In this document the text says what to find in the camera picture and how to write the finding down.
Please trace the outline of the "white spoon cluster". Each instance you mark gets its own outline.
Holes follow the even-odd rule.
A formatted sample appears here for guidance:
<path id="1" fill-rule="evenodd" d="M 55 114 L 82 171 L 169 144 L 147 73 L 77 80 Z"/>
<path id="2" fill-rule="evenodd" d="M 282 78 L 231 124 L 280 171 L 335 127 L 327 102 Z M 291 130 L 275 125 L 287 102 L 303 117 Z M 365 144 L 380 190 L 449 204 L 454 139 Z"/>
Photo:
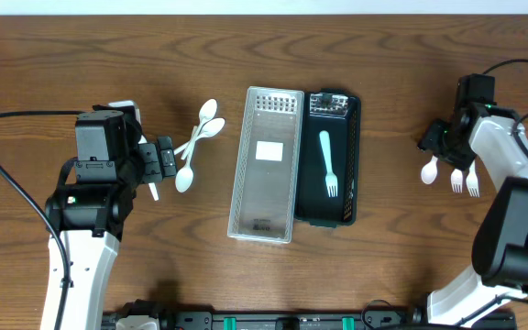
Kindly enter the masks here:
<path id="1" fill-rule="evenodd" d="M 192 132 L 189 144 L 182 153 L 181 158 L 183 160 L 185 160 L 187 155 L 189 154 L 191 145 L 198 137 L 202 127 L 215 117 L 216 111 L 217 111 L 217 101 L 215 99 L 209 99 L 207 102 L 203 104 L 199 112 L 200 123 L 198 127 L 195 128 L 194 131 Z"/>
<path id="2" fill-rule="evenodd" d="M 224 118 L 216 118 L 209 121 L 201 128 L 196 139 L 214 137 L 223 129 L 225 123 L 226 121 L 224 120 Z M 174 150 L 174 154 L 178 155 L 179 153 L 185 151 L 189 145 L 190 141 L 187 141 L 186 143 L 180 145 Z"/>
<path id="3" fill-rule="evenodd" d="M 196 138 L 199 134 L 200 129 L 195 126 L 192 132 L 192 138 L 190 139 L 189 145 L 186 148 L 187 157 L 185 165 L 177 172 L 175 178 L 175 187 L 179 193 L 186 192 L 193 182 L 193 170 L 191 168 L 192 156 Z"/>

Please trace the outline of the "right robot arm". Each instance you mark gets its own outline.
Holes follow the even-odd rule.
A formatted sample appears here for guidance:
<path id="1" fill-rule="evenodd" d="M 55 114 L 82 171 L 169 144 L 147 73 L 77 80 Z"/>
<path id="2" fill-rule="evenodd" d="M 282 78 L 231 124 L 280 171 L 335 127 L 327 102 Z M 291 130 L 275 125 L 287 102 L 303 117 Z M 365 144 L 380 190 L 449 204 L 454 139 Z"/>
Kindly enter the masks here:
<path id="1" fill-rule="evenodd" d="M 481 160 L 497 191 L 470 266 L 427 296 L 427 324 L 471 327 L 506 303 L 528 303 L 528 139 L 518 114 L 497 106 L 494 85 L 489 75 L 461 77 L 451 119 L 433 121 L 418 143 L 459 171 Z"/>

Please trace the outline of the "pale blue plastic fork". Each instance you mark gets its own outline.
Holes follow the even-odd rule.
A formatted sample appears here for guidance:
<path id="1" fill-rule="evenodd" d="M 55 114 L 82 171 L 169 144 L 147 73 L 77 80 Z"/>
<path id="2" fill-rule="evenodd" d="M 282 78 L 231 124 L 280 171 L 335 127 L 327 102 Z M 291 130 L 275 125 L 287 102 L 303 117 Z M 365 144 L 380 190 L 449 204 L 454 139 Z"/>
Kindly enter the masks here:
<path id="1" fill-rule="evenodd" d="M 329 198 L 336 198 L 338 196 L 338 180 L 333 171 L 331 142 L 329 133 L 325 130 L 322 130 L 319 133 L 319 140 L 321 144 L 326 170 L 326 175 L 324 179 L 325 186 L 327 188 L 327 194 Z"/>

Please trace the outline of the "clear plastic basket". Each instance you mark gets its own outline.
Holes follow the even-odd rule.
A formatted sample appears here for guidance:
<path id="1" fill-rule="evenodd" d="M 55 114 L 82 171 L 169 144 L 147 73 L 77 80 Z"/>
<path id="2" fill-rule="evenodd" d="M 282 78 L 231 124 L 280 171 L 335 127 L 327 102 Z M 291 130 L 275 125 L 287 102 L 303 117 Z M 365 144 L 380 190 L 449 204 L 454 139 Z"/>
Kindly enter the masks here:
<path id="1" fill-rule="evenodd" d="M 247 89 L 229 237 L 276 244 L 292 241 L 303 101 L 302 91 Z"/>

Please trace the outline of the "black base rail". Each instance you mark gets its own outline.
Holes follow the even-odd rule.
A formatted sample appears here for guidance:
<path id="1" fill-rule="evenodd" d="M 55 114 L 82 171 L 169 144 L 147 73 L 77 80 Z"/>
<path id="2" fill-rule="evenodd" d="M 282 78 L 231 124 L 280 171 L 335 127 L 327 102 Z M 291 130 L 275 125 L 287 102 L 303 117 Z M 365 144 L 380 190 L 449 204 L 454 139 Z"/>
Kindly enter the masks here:
<path id="1" fill-rule="evenodd" d="M 365 330 L 447 329 L 429 324 L 415 312 L 396 307 L 365 308 L 360 312 L 329 313 L 220 313 L 168 310 L 157 302 L 129 302 L 116 313 L 102 316 L 102 330 Z"/>

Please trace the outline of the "white fork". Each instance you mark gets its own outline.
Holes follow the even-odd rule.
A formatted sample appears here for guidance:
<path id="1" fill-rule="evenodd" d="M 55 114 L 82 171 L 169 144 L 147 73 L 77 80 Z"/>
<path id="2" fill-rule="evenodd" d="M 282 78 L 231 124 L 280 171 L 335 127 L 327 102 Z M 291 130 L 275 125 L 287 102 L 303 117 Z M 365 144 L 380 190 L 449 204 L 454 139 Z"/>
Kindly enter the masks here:
<path id="1" fill-rule="evenodd" d="M 476 173 L 476 161 L 473 161 L 469 166 L 466 186 L 471 197 L 479 197 L 479 178 Z"/>
<path id="2" fill-rule="evenodd" d="M 454 193 L 463 192 L 463 171 L 460 169 L 454 169 L 450 176 L 451 187 Z"/>

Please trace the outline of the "black plastic basket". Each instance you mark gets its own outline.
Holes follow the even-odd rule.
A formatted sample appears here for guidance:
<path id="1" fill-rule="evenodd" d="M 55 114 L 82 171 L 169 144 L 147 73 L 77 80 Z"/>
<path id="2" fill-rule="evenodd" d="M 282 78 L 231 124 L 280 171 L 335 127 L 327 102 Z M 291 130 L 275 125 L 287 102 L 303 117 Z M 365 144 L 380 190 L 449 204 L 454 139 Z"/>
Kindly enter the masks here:
<path id="1" fill-rule="evenodd" d="M 324 88 L 305 95 L 294 216 L 312 226 L 350 226 L 358 200 L 360 99 Z M 329 133 L 338 195 L 329 198 L 319 133 Z"/>

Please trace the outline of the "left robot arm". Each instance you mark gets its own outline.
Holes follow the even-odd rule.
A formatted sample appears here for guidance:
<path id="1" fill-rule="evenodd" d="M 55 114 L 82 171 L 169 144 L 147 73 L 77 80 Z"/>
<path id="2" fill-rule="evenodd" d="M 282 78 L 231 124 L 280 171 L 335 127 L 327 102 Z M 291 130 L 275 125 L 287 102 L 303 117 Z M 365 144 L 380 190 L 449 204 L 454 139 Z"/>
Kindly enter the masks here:
<path id="1" fill-rule="evenodd" d="M 49 241 L 43 329 L 98 329 L 124 223 L 141 184 L 176 173 L 169 137 L 148 142 L 138 105 L 96 105 L 78 115 L 77 155 L 65 162 L 45 214 L 59 236 Z"/>

